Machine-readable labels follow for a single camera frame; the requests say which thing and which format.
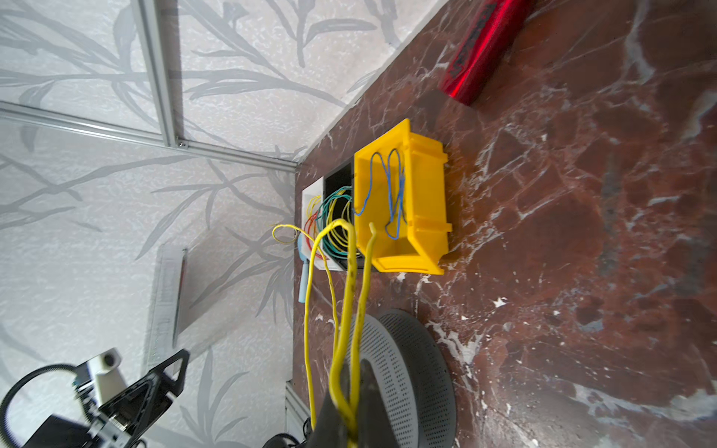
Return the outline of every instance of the wall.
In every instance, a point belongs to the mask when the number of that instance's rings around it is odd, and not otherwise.
[[[261,445],[283,429],[291,364],[293,175],[0,122],[0,394],[47,363],[117,347],[143,374],[156,250],[190,248],[179,345],[184,393],[155,425],[168,447]],[[25,440],[56,411],[81,420],[71,378],[31,382],[11,407]]]
[[[163,0],[180,134],[298,160],[445,1]],[[129,0],[6,3],[0,100],[158,129]]]

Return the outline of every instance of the red marble surface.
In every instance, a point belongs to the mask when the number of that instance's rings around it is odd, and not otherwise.
[[[373,274],[369,313],[408,310],[438,341],[456,447],[716,446],[717,7],[537,1],[469,108],[436,86],[479,4],[431,20],[308,156],[297,193],[404,118],[444,143],[446,273]],[[325,276],[314,291],[320,402]]]

